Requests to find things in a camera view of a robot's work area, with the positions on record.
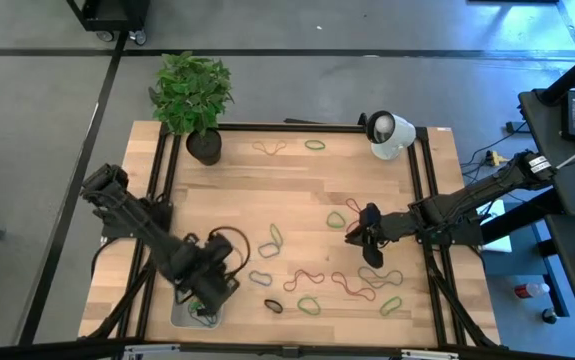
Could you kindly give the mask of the yellow power plug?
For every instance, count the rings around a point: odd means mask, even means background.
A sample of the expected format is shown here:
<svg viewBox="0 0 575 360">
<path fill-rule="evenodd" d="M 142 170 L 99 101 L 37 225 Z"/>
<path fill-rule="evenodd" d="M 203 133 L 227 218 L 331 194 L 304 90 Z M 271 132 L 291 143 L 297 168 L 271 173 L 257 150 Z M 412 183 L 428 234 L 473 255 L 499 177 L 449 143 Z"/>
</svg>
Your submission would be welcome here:
<svg viewBox="0 0 575 360">
<path fill-rule="evenodd" d="M 498 167 L 507 162 L 509 162 L 509 159 L 500 155 L 497 151 L 488 150 L 486 152 L 484 163 L 490 167 Z"/>
</svg>

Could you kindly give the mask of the grey plastic bin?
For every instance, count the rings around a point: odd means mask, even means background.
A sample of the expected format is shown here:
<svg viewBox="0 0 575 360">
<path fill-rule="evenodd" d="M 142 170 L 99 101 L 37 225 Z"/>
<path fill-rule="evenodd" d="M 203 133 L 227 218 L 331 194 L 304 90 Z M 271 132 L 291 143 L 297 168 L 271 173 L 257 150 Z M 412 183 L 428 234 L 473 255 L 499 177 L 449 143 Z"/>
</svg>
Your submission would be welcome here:
<svg viewBox="0 0 575 360">
<path fill-rule="evenodd" d="M 174 302 L 172 304 L 170 322 L 174 327 L 184 328 L 184 329 L 198 329 L 198 330 L 211 330 L 218 327 L 221 323 L 223 310 L 220 309 L 216 316 L 218 317 L 217 325 L 214 328 L 204 327 L 195 320 L 193 320 L 188 314 L 188 306 L 192 301 L 198 301 L 196 298 L 192 298 L 183 304 L 177 304 Z"/>
</svg>

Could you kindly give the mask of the red labelled bottle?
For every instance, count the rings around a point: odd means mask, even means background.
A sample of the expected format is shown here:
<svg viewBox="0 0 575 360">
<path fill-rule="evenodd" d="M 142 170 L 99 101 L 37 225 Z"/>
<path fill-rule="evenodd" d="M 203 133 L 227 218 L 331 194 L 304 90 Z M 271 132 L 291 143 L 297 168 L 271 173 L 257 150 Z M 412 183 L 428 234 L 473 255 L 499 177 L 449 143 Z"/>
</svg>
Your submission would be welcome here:
<svg viewBox="0 0 575 360">
<path fill-rule="evenodd" d="M 548 295 L 550 286 L 546 283 L 524 283 L 513 288 L 514 294 L 521 299 L 535 298 Z"/>
</svg>

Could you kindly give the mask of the long yellow rubber band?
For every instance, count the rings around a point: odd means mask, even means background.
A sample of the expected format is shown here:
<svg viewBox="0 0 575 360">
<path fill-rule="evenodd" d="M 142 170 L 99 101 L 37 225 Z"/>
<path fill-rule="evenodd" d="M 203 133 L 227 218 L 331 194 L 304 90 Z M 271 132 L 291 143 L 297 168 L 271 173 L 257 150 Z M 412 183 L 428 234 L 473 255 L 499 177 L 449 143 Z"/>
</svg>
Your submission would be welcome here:
<svg viewBox="0 0 575 360">
<path fill-rule="evenodd" d="M 252 148 L 254 150 L 260 151 L 262 153 L 264 153 L 265 155 L 268 156 L 274 156 L 276 155 L 280 150 L 283 150 L 284 148 L 287 147 L 287 143 L 285 141 L 278 141 L 277 143 L 274 144 L 274 148 L 272 150 L 269 150 L 267 145 L 264 142 L 261 141 L 256 141 L 252 144 Z"/>
</svg>

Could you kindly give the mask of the black wheeled cart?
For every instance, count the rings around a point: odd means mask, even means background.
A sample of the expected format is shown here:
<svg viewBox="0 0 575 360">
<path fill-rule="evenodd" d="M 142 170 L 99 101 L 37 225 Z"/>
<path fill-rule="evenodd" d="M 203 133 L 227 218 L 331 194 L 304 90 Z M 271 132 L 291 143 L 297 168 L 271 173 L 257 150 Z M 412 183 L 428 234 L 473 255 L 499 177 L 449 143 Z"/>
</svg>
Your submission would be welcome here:
<svg viewBox="0 0 575 360">
<path fill-rule="evenodd" d="M 103 42 L 111 42 L 118 32 L 127 32 L 137 46 L 147 41 L 146 18 L 151 0 L 65 0 L 87 32 L 93 32 Z"/>
</svg>

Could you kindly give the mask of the green plant in black pot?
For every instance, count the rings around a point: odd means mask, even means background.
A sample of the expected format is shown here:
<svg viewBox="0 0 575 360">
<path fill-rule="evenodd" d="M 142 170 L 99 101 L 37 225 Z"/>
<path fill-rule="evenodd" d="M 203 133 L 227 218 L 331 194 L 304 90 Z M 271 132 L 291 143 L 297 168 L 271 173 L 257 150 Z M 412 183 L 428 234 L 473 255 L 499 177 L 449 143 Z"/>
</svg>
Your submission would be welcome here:
<svg viewBox="0 0 575 360">
<path fill-rule="evenodd" d="M 221 61 L 190 51 L 164 54 L 156 84 L 148 89 L 153 118 L 174 135 L 184 135 L 189 154 L 205 166 L 219 162 L 218 117 L 233 101 L 231 72 Z"/>
</svg>

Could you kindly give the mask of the white spotlight lamp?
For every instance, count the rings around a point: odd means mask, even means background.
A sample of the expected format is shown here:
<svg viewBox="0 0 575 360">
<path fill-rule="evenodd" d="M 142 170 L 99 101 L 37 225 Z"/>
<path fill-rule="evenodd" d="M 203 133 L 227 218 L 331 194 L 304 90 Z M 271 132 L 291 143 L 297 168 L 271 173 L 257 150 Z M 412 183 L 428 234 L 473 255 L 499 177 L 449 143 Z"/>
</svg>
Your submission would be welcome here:
<svg viewBox="0 0 575 360">
<path fill-rule="evenodd" d="M 393 160 L 416 139 L 416 128 L 401 116 L 380 110 L 368 116 L 361 113 L 358 124 L 363 127 L 372 153 L 381 160 Z"/>
</svg>

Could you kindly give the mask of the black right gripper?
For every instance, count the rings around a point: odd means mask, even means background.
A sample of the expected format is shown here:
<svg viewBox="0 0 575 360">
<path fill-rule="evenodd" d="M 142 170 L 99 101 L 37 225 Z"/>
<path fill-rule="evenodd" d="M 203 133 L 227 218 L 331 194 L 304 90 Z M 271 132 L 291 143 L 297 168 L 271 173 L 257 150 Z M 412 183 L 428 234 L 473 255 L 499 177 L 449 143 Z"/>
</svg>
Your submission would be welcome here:
<svg viewBox="0 0 575 360">
<path fill-rule="evenodd" d="M 415 233 L 415 219 L 410 212 L 393 212 L 383 215 L 374 203 L 368 203 L 360 212 L 360 227 L 345 235 L 350 245 L 364 245 L 384 241 L 398 241 L 401 237 Z M 383 266 L 383 253 L 377 244 L 366 244 L 362 256 L 369 266 L 379 269 Z"/>
</svg>

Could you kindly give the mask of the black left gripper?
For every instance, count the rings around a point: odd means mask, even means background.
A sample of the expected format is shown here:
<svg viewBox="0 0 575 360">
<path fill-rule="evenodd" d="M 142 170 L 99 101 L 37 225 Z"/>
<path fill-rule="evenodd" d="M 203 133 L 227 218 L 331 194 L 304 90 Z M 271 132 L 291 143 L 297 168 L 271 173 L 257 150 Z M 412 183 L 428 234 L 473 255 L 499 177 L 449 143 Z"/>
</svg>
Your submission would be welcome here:
<svg viewBox="0 0 575 360">
<path fill-rule="evenodd" d="M 240 287 L 236 278 L 226 274 L 225 260 L 233 252 L 233 245 L 222 234 L 211 234 L 203 247 L 191 235 L 174 240 L 178 243 L 181 268 L 174 287 L 182 293 L 196 294 L 201 303 L 198 316 L 215 316 L 221 308 L 221 298 L 229 299 Z"/>
</svg>

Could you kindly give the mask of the rubber bands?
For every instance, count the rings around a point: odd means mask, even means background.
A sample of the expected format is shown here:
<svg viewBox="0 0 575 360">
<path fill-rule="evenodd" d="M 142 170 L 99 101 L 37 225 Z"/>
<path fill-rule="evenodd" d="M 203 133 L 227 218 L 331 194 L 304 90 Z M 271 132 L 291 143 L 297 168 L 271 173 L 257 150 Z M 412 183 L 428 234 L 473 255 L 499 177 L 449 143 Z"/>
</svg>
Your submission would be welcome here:
<svg viewBox="0 0 575 360">
<path fill-rule="evenodd" d="M 217 325 L 216 315 L 207 315 L 205 307 L 200 301 L 192 301 L 188 306 L 189 316 L 204 327 L 214 328 Z"/>
</svg>

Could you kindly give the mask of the white paper sheet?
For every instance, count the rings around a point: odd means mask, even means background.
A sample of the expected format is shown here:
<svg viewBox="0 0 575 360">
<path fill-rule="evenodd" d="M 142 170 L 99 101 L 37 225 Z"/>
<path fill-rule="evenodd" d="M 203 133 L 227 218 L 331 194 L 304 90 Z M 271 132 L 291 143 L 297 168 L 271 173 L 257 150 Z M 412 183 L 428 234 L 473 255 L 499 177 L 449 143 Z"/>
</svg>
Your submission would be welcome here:
<svg viewBox="0 0 575 360">
<path fill-rule="evenodd" d="M 501 199 L 497 199 L 493 203 L 481 206 L 477 211 L 480 215 L 484 215 L 484 219 L 481 222 L 481 224 L 484 225 L 505 213 L 504 202 Z M 512 246 L 510 237 L 504 236 L 493 242 L 481 245 L 480 249 L 482 251 L 511 253 Z"/>
</svg>

